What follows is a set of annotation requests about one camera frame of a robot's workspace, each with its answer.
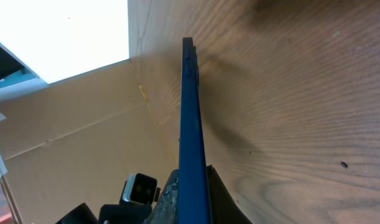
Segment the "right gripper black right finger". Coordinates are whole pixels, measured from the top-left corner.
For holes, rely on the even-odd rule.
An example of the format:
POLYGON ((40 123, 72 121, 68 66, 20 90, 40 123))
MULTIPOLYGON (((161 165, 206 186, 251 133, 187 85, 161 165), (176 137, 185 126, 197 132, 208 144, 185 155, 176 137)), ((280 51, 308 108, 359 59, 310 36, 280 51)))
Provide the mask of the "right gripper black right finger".
POLYGON ((238 208, 213 166, 206 168, 213 224, 251 224, 238 208))

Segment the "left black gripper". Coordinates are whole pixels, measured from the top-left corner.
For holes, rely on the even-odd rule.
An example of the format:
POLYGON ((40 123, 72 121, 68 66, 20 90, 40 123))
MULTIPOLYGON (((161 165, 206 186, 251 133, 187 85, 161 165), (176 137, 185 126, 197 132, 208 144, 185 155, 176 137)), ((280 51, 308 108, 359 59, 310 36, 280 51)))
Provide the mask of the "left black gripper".
POLYGON ((141 224, 151 214, 150 205, 134 203, 104 204, 96 217, 86 203, 82 203, 56 224, 141 224))

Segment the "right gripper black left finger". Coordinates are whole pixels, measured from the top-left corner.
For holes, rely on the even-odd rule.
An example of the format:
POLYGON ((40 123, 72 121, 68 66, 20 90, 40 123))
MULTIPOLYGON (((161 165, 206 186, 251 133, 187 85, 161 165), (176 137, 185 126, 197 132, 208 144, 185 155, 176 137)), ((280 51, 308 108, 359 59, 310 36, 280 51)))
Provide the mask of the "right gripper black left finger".
POLYGON ((177 224, 178 221, 178 169, 170 173, 156 206, 145 224, 177 224))

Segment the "blue Galaxy smartphone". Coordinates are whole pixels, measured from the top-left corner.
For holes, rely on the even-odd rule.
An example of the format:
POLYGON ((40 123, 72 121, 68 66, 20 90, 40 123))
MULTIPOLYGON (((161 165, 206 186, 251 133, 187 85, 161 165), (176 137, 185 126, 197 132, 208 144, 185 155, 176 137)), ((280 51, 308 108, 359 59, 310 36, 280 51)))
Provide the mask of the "blue Galaxy smartphone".
POLYGON ((199 70, 191 37, 182 39, 178 222, 211 223, 202 119, 198 97, 199 70))

